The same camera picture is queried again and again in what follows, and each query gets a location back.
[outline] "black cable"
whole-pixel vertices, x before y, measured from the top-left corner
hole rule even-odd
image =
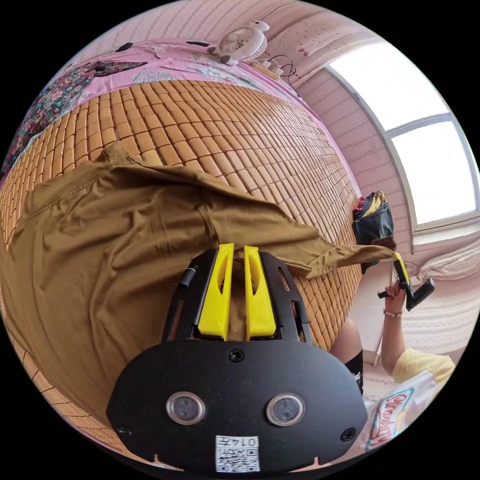
[[[292,75],[295,75],[297,73],[297,67],[294,65],[294,61],[288,56],[288,55],[283,55],[282,53],[279,54],[279,55],[275,55],[273,56],[272,58],[270,58],[269,60],[273,60],[273,59],[276,59],[278,57],[286,57],[287,59],[290,60],[290,63],[287,63],[286,65],[284,66],[281,66],[281,68],[283,69],[284,67],[291,67],[290,68],[290,73],[288,75],[280,75],[281,78],[284,78],[286,77],[286,79],[288,80],[288,84],[290,85],[290,87],[295,91],[295,93],[298,95],[299,98],[302,98],[300,96],[300,94],[297,92],[297,89],[290,83],[290,77]]]
[[[278,6],[277,8],[272,10],[270,13],[267,13],[260,21],[263,22],[269,15],[276,12],[278,9],[282,9],[283,7],[286,7],[287,5],[292,5],[294,3],[296,3],[296,1],[291,1],[290,3],[284,3],[283,5]]]

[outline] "window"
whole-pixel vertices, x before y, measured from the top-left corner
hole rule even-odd
[[[342,55],[327,69],[383,136],[414,234],[480,219],[480,174],[470,145],[440,94],[408,58],[383,41]]]

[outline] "small fan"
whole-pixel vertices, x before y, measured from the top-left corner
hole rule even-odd
[[[235,66],[240,60],[253,60],[267,48],[264,32],[269,28],[263,21],[252,21],[249,26],[241,26],[227,33],[217,46],[212,46],[207,51],[230,66]]]

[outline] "bamboo mat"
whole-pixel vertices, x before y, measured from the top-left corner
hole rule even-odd
[[[152,164],[205,171],[243,192],[277,203],[330,242],[355,244],[355,190],[342,162],[301,107],[269,94],[220,82],[176,80],[112,91],[52,124],[18,160],[0,191],[0,248],[7,249],[28,191],[120,140]],[[358,265],[323,278],[295,279],[314,342],[329,350],[347,318],[361,278]],[[1,312],[5,315],[3,303]],[[107,447],[138,459],[117,435],[50,385],[11,338],[37,388],[70,424]],[[5,385],[4,395],[16,393]]]

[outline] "window frame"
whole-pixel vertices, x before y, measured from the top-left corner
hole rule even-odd
[[[395,167],[398,177],[400,178],[401,188],[403,190],[403,195],[406,200],[407,213],[408,213],[408,222],[411,233],[411,250],[413,252],[414,247],[414,238],[416,236],[430,234],[439,231],[450,230],[458,227],[463,227],[472,223],[480,222],[480,189],[479,189],[479,179],[476,171],[475,159],[472,156],[471,148],[467,138],[454,114],[450,111],[448,105],[445,103],[445,107],[448,109],[447,113],[438,113],[436,115],[427,116],[424,118],[412,120],[408,123],[400,125],[398,127],[385,130],[380,120],[374,114],[367,102],[362,98],[362,96],[355,90],[355,88],[343,77],[341,76],[333,67],[327,65],[324,69],[332,75],[355,99],[360,108],[366,114],[368,119],[371,121],[375,127],[378,135],[385,145],[391,161]],[[407,174],[403,167],[400,155],[395,148],[392,139],[398,137],[407,132],[426,127],[428,125],[434,125],[441,122],[452,122],[455,130],[460,138],[463,151],[465,153],[466,159],[468,161],[468,167],[470,170],[471,180],[473,183],[473,189],[475,193],[475,205],[476,209],[472,212],[464,213],[462,215],[444,218],[442,220],[436,220],[429,223],[418,224],[417,215],[415,212],[415,203],[412,195],[412,190],[410,188],[410,183],[407,178]]]

